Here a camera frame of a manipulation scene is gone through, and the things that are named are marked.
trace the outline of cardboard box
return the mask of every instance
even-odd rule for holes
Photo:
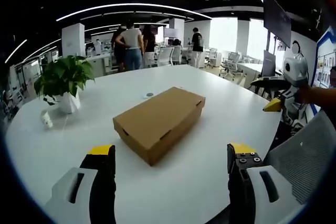
[[[152,166],[189,131],[204,104],[205,97],[170,88],[113,118],[114,129]]]

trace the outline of white t-shirt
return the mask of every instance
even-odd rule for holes
[[[124,38],[125,43],[130,46],[129,49],[140,48],[138,35],[141,36],[141,31],[135,28],[130,28],[121,33],[121,36]]]

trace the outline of round white table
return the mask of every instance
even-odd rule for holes
[[[182,87],[206,97],[199,121],[150,167],[113,129],[112,118],[144,101],[148,92]],[[242,142],[264,158],[281,113],[263,112],[267,100],[187,65],[136,70],[89,81],[81,108],[63,115],[36,98],[17,113],[6,134],[13,165],[36,202],[97,145],[116,145],[115,216],[123,223],[204,224],[229,204],[227,144]],[[39,119],[48,108],[54,128]]]

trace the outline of gray mesh chair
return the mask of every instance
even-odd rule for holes
[[[297,134],[271,150],[264,163],[293,185],[293,195],[304,204],[328,167],[335,147],[336,130],[321,110]]]

